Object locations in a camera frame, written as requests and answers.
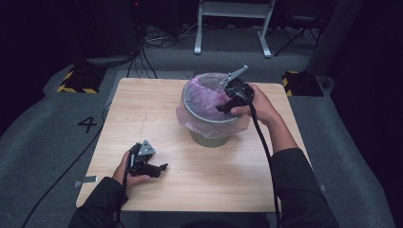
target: gray floor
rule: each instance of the gray floor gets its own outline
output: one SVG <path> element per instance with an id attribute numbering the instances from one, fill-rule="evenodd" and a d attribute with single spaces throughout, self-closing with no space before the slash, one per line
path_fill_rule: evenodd
<path id="1" fill-rule="evenodd" d="M 193 54 L 194 36 L 173 47 L 146 48 L 145 54 L 161 78 L 187 80 L 204 72 L 226 73 L 248 65 L 246 81 L 281 83 L 283 71 L 306 68 L 314 49 L 309 34 L 278 57 L 266 59 L 256 29 L 211 29 L 203 35 L 201 55 Z M 287 41 L 281 30 L 266 39 L 272 51 Z M 21 227 L 36 201 L 86 148 L 101 128 L 103 110 L 117 80 L 125 77 L 128 64 L 106 72 L 99 94 L 56 92 L 69 69 L 66 66 L 49 80 L 44 87 L 46 98 L 22 114 L 0 140 L 0 227 Z M 147 77 L 140 58 L 129 76 Z M 289 100 L 318 182 L 336 218 L 341 227 L 394 227 L 382 187 L 340 120 L 329 97 L 331 89 L 323 92 L 324 97 Z M 97 125 L 86 133 L 78 123 L 90 116 Z M 80 190 L 73 188 L 73 183 L 86 174 L 95 146 L 96 141 L 48 193 L 27 227 L 68 225 Z M 137 227 L 138 214 L 124 212 L 123 220 L 125 227 Z"/>

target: black equipment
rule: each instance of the black equipment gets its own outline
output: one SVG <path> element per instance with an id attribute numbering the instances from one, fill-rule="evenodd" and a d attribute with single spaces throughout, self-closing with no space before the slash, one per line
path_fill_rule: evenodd
<path id="1" fill-rule="evenodd" d="M 224 86 L 224 91 L 229 98 L 232 98 L 225 104 L 218 104 L 216 109 L 219 112 L 229 113 L 231 108 L 235 106 L 245 106 L 252 102 L 254 97 L 253 89 L 246 84 L 242 79 L 237 78 L 248 66 L 228 74 L 221 84 Z"/>
<path id="2" fill-rule="evenodd" d="M 129 151 L 129 166 L 127 168 L 131 176 L 148 175 L 151 178 L 158 178 L 168 166 L 167 163 L 160 166 L 147 163 L 155 154 L 155 149 L 148 141 L 144 141 L 143 144 L 137 142 Z"/>

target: white stand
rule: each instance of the white stand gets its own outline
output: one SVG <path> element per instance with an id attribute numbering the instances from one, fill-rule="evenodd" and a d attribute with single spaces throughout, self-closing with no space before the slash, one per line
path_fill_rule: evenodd
<path id="1" fill-rule="evenodd" d="M 273 7 L 276 0 L 270 0 L 270 4 L 248 4 L 248 3 L 229 3 L 229 2 L 199 2 L 198 14 L 198 34 L 196 35 L 195 54 L 202 52 L 202 17 L 203 16 L 227 16 L 227 17 L 247 17 L 247 18 L 264 18 L 263 30 L 258 31 L 263 54 L 266 58 L 270 58 L 269 47 L 267 47 L 264 38 L 267 26 L 272 16 Z"/>

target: number 4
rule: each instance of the number 4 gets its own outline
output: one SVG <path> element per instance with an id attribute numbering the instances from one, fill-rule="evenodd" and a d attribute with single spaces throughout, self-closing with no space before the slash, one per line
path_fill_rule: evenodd
<path id="1" fill-rule="evenodd" d="M 96 125 L 96 123 L 92 123 L 94 121 L 93 117 L 88 117 L 85 120 L 81 121 L 78 123 L 78 125 L 85 125 L 86 126 L 86 133 L 89 132 L 89 129 L 93 126 Z"/>

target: person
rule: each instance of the person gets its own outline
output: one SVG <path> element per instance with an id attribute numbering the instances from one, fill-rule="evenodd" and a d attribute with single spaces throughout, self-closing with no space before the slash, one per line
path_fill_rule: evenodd
<path id="1" fill-rule="evenodd" d="M 315 174 L 286 123 L 268 97 L 254 84 L 253 104 L 258 120 L 267 126 L 273 145 L 272 177 L 275 191 L 281 199 L 281 227 L 339 227 L 336 218 L 317 184 Z M 251 115 L 249 106 L 237 106 L 232 114 Z M 112 178 L 104 178 L 90 194 L 83 206 L 74 213 L 69 227 L 113 227 L 113 213 L 122 201 L 122 181 L 125 161 L 122 158 Z M 127 177 L 127 187 L 149 180 L 148 176 Z M 181 227 L 227 228 L 231 224 L 214 221 L 191 222 Z"/>

